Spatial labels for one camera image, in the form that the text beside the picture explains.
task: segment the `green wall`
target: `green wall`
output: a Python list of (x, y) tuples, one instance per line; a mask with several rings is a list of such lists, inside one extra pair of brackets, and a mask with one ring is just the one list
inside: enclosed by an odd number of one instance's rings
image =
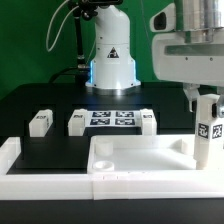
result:
[[(66, 23), (53, 52), (45, 49), (50, 18), (62, 0), (1, 0), (0, 2), (0, 98), (26, 83), (45, 83), (61, 69), (76, 63), (73, 19)], [(137, 61), (141, 81), (157, 81), (152, 70), (149, 19), (171, 0), (124, 0), (119, 6), (131, 19), (131, 54)], [(67, 8), (55, 21), (56, 33)], [(89, 55), (94, 41), (94, 21), (82, 21), (85, 54)]]

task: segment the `black cable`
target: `black cable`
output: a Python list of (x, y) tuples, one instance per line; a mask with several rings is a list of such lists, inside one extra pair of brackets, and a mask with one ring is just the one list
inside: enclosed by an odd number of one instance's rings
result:
[(60, 72), (57, 72), (57, 73), (55, 73), (54, 75), (51, 76), (51, 78), (49, 79), (48, 83), (53, 83), (59, 76), (67, 75), (66, 72), (72, 71), (72, 70), (78, 70), (78, 68), (77, 67), (69, 67), (69, 68), (63, 69)]
[[(69, 10), (79, 6), (78, 3), (73, 3), (72, 1), (68, 2)], [(75, 21), (75, 30), (76, 30), (76, 46), (77, 46), (77, 64), (85, 64), (85, 56), (83, 53), (83, 42), (82, 42), (82, 29), (81, 29), (81, 12), (82, 10), (78, 8), (73, 12), (73, 17)]]

